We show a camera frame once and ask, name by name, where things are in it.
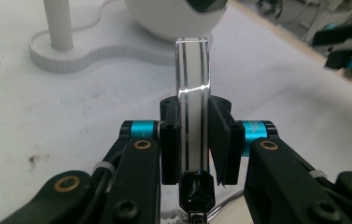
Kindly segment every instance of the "white robot head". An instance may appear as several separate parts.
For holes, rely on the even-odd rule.
[[[220,21],[227,0],[125,0],[134,19],[160,38],[204,36]]]

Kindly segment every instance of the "white pole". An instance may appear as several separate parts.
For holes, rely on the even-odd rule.
[[[68,0],[44,0],[51,45],[67,51],[74,47]]]

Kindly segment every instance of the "white surface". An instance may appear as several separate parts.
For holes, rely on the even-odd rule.
[[[68,0],[44,0],[51,46],[59,51],[74,47]]]
[[[71,1],[72,23],[94,18],[101,3]],[[128,15],[126,9],[119,14]],[[113,58],[74,74],[36,67],[28,41],[45,28],[41,1],[0,1],[0,220],[52,176],[90,173],[124,120],[158,119],[159,101],[176,94],[173,66]],[[346,80],[233,7],[213,36],[212,94],[232,102],[235,118],[273,121],[282,139],[330,180],[352,170],[352,86]],[[246,160],[241,167],[243,184]],[[177,205],[173,190],[162,189],[167,208]]]

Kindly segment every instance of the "white tabletop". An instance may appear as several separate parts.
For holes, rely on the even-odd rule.
[[[101,3],[70,1],[73,23],[90,20]],[[52,176],[91,173],[124,120],[159,119],[159,101],[176,92],[172,65],[125,57],[72,74],[45,71],[31,61],[28,42],[46,28],[42,1],[0,1],[0,220]],[[232,102],[236,119],[271,120],[330,180],[352,170],[347,80],[233,6],[213,31],[210,57],[212,94]],[[246,160],[240,186],[245,172]]]

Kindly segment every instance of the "hex screw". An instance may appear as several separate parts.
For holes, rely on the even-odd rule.
[[[114,219],[121,223],[133,223],[139,214],[138,205],[133,200],[122,200],[115,204],[113,215]]]
[[[342,216],[332,204],[325,201],[315,201],[310,204],[310,209],[316,217],[326,223],[339,223]]]

